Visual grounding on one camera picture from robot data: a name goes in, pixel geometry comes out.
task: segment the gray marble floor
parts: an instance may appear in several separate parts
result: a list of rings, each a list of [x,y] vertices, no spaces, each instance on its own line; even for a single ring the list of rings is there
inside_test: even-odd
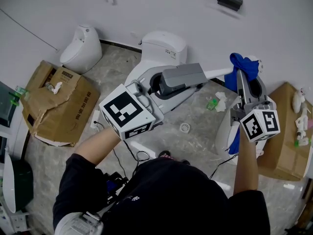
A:
[[[139,53],[114,46],[102,45],[102,48],[103,58],[84,75],[101,92],[99,102],[119,84],[124,83],[132,68],[140,62],[141,57]],[[136,141],[156,153],[170,150],[174,157],[189,160],[193,166],[209,176],[222,161],[215,151],[214,139],[224,113],[206,109],[208,101],[215,97],[216,92],[225,92],[228,98],[226,106],[229,106],[236,97],[234,92],[209,81],[203,89],[175,111],[168,113],[163,126],[159,126],[152,132],[135,136],[131,141]],[[97,132],[96,129],[90,128],[90,121],[91,119],[79,143]],[[182,122],[191,125],[189,134],[179,131]],[[75,147],[53,147],[33,137],[30,138],[25,159],[30,163],[34,173],[34,200],[27,206],[27,209],[33,213],[31,224],[34,226],[34,234],[53,234],[52,206],[58,194],[66,160],[74,151]],[[130,178],[136,162],[123,143],[116,147],[116,153]],[[112,153],[98,167],[103,172],[123,173]],[[228,197],[233,192],[235,170],[234,165],[224,164],[219,167],[213,177]],[[293,185],[294,188],[286,188],[287,184]],[[259,190],[264,193],[266,199],[273,235],[284,234],[284,229],[292,226],[297,219],[304,207],[301,194],[305,184],[306,180],[286,182],[259,177]]]

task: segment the black sleeve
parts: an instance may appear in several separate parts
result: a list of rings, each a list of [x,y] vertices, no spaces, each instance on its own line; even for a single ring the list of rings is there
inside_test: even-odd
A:
[[[53,206],[53,228],[72,212],[98,212],[108,203],[105,175],[78,154],[66,162],[59,195]]]
[[[229,198],[233,234],[269,235],[270,225],[264,195],[247,190]]]

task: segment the black wall-mounted holder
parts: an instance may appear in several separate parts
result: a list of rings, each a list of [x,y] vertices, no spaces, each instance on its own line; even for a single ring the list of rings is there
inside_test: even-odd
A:
[[[241,5],[243,5],[243,0],[217,0],[217,3],[234,11],[238,11]]]

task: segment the white cube with markers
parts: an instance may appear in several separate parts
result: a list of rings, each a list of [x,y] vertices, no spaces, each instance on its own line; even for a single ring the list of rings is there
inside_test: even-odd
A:
[[[249,142],[266,140],[280,133],[276,110],[252,110],[240,123]]]
[[[150,131],[156,121],[136,96],[122,84],[99,107],[104,119],[122,140]]]

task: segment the toilet tank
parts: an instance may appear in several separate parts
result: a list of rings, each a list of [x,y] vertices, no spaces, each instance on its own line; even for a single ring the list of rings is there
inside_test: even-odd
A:
[[[166,31],[153,31],[142,39],[141,60],[155,60],[165,65],[185,64],[187,43],[181,37]]]

